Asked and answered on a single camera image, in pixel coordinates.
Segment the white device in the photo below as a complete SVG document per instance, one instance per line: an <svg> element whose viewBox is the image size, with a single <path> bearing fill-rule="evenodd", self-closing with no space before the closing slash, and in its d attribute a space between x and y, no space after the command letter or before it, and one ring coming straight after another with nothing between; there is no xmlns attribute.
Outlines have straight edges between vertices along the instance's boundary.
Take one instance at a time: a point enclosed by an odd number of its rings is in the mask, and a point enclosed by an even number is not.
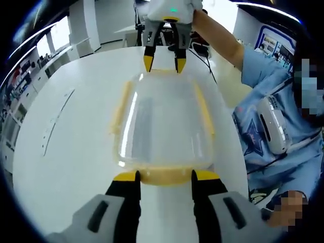
<svg viewBox="0 0 324 243"><path fill-rule="evenodd" d="M277 99L273 96L274 93L289 84L291 84L291 82L286 81L275 87L270 94L266 95L257 105L258 117L261 121L267 144L273 154L290 153L306 146L320 135L320 132L318 132L310 138L292 144L291 136L287 131L285 118L278 106Z"/></svg>
<svg viewBox="0 0 324 243"><path fill-rule="evenodd" d="M151 21L190 24L193 18L194 6L202 0L151 0L147 18Z"/></svg>

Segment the plastic container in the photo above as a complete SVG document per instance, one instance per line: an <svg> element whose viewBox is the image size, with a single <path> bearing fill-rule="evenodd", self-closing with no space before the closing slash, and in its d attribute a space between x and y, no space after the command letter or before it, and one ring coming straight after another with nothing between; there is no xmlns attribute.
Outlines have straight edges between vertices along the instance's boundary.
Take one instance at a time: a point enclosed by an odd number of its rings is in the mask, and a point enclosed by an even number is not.
<svg viewBox="0 0 324 243"><path fill-rule="evenodd" d="M214 127L193 77L153 70L127 82L112 125L120 166L153 185L184 183L214 161Z"/></svg>

